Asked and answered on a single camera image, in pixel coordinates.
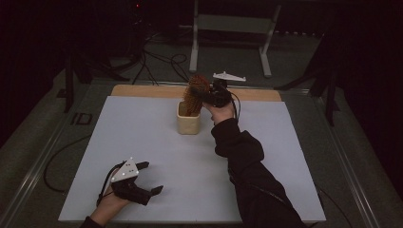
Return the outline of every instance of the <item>black cable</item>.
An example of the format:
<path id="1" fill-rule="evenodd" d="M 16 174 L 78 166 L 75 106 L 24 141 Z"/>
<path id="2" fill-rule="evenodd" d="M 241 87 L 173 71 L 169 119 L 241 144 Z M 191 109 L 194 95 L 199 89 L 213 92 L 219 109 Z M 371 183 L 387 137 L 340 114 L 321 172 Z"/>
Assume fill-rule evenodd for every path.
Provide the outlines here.
<path id="1" fill-rule="evenodd" d="M 164 63 L 170 64 L 172 66 L 172 68 L 175 70 L 175 72 L 187 83 L 189 82 L 189 77 L 187 76 L 186 72 L 184 71 L 184 69 L 180 66 L 180 64 L 186 62 L 187 57 L 184 54 L 175 54 L 173 55 L 171 58 L 168 58 L 166 56 L 160 55 L 160 54 L 156 54 L 156 53 L 152 53 L 148 50 L 144 51 L 146 54 L 150 55 L 151 57 L 163 61 Z M 183 57 L 183 59 L 181 61 L 176 61 L 175 58 L 177 57 Z"/>
<path id="2" fill-rule="evenodd" d="M 237 106 L 235 105 L 234 99 L 231 100 L 232 106 L 234 107 L 234 110 L 235 110 L 235 119 L 238 121 L 240 119 L 240 98 L 237 95 L 235 95 L 235 93 L 232 93 L 232 92 L 230 92 L 230 93 L 231 93 L 231 95 L 234 95 L 238 100 L 238 113 L 237 113 Z"/>
<path id="3" fill-rule="evenodd" d="M 106 189 L 106 186 L 107 186 L 107 184 L 109 183 L 110 175 L 112 175 L 112 173 L 113 173 L 113 171 L 115 171 L 115 169 L 122 167 L 122 165 L 124 165 L 124 163 L 125 163 L 125 161 L 123 161 L 122 163 L 116 164 L 116 165 L 113 166 L 113 168 L 110 169 L 109 172 L 107 173 L 106 178 L 105 178 L 105 181 L 104 181 L 104 185 L 102 186 L 101 193 L 98 195 L 97 206 L 100 204 L 101 200 L 102 200 L 104 197 L 106 197 L 107 195 L 113 193 L 113 191 L 112 191 L 112 192 L 110 192 L 110 193 L 104 195 L 104 191 L 105 191 L 105 189 Z"/>
<path id="4" fill-rule="evenodd" d="M 51 186 L 51 185 L 49 184 L 48 179 L 47 179 L 47 175 L 48 175 L 48 168 L 49 168 L 49 166 L 50 166 L 50 163 L 54 160 L 54 158 L 56 158 L 56 156 L 57 156 L 58 154 L 60 154 L 60 152 L 62 152 L 62 151 L 65 150 L 66 148 L 68 148 L 68 147 L 74 145 L 75 143 L 79 143 L 79 142 L 81 142 L 81 141 L 83 141 L 83 140 L 85 140 L 85 139 L 87 139 L 87 138 L 89 138 L 89 137 L 91 137 L 91 135 L 84 136 L 83 138 L 80 138 L 80 139 L 78 139 L 78 140 L 76 140 L 76 141 L 74 141 L 74 142 L 71 142 L 71 143 L 69 143 L 69 144 L 63 146 L 62 148 L 60 148 L 59 150 L 57 150 L 57 151 L 50 157 L 50 160 L 48 161 L 47 165 L 45 166 L 45 170 L 44 170 L 44 174 L 43 174 L 44 183 L 45 183 L 45 185 L 46 185 L 50 190 L 53 190 L 53 191 L 55 191 L 55 192 L 60 192 L 60 193 L 65 193 L 65 192 L 67 191 L 67 190 L 65 190 L 65 189 L 58 189 L 58 188 L 55 188 L 55 187 L 53 187 L 53 186 Z"/>
<path id="5" fill-rule="evenodd" d="M 327 194 L 323 189 L 321 189 L 319 186 L 317 186 L 314 183 L 315 187 L 319 190 L 319 193 L 323 193 L 334 205 L 335 207 L 338 209 L 338 211 L 341 213 L 341 215 L 346 219 L 347 223 L 349 223 L 349 226 L 351 228 L 353 228 L 352 223 L 349 221 L 349 219 L 347 218 L 346 214 L 343 212 L 343 210 L 341 210 L 340 206 L 338 206 L 338 204 L 329 196 L 329 194 Z"/>

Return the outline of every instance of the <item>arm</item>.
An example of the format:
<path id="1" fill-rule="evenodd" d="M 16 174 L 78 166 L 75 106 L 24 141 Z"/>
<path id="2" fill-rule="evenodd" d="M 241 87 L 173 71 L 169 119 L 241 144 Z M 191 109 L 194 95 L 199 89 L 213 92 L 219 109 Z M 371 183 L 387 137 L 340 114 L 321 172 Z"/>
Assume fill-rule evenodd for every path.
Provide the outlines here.
<path id="1" fill-rule="evenodd" d="M 112 188 L 106 189 L 103 199 L 90 217 L 86 217 L 80 228 L 103 228 L 125 206 L 130 203 L 127 199 L 120 199 L 112 193 Z"/>
<path id="2" fill-rule="evenodd" d="M 281 183 L 260 162 L 264 158 L 260 142 L 247 131 L 240 132 L 231 106 L 221 110 L 204 106 L 213 115 L 216 153 L 228 159 L 243 223 L 248 227 L 305 227 Z"/>

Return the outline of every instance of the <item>black jacket sleeve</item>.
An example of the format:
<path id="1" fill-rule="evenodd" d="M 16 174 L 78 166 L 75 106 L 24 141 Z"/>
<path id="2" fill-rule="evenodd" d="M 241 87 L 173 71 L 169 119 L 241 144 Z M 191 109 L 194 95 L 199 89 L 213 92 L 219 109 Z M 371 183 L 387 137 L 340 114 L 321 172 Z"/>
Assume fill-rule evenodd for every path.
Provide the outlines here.
<path id="1" fill-rule="evenodd" d="M 228 159 L 230 181 L 235 185 L 240 217 L 248 227 L 306 227 L 288 200 L 280 182 L 260 162 L 264 152 L 249 132 L 240 132 L 235 119 L 211 131 L 216 153 Z"/>

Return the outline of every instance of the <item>white board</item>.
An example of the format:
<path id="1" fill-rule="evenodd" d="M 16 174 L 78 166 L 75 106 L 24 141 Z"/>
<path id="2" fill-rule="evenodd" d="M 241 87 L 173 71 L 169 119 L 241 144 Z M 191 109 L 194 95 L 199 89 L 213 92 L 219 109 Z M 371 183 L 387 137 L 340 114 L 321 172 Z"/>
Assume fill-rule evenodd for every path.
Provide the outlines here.
<path id="1" fill-rule="evenodd" d="M 201 111 L 198 135 L 180 135 L 176 126 L 179 101 L 108 97 L 59 220 L 82 221 L 90 215 L 107 172 L 133 157 L 136 162 L 150 162 L 136 184 L 147 190 L 163 185 L 163 191 L 147 206 L 128 205 L 114 221 L 240 222 L 227 161 L 214 152 L 210 113 Z M 325 220 L 285 103 L 241 102 L 240 130 L 248 130 L 261 142 L 264 165 L 284 185 L 302 220 Z"/>

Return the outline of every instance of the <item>metal frame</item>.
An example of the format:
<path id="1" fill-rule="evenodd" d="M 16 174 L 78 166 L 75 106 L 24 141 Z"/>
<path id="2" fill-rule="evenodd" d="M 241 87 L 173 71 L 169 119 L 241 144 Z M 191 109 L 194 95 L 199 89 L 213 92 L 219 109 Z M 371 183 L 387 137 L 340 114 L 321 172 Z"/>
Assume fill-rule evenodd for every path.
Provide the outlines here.
<path id="1" fill-rule="evenodd" d="M 272 40 L 273 33 L 276 27 L 281 5 L 277 5 L 273 17 L 270 19 L 252 18 L 252 17 L 235 17 L 235 16 L 218 16 L 199 14 L 199 0 L 195 0 L 194 17 L 193 17 L 193 45 L 190 55 L 189 71 L 194 73 L 198 67 L 199 54 L 199 29 L 221 30 L 221 31 L 238 31 L 266 34 L 267 38 L 262 47 L 259 48 L 259 56 L 263 75 L 266 78 L 272 77 L 269 60 L 267 58 L 267 49 Z"/>

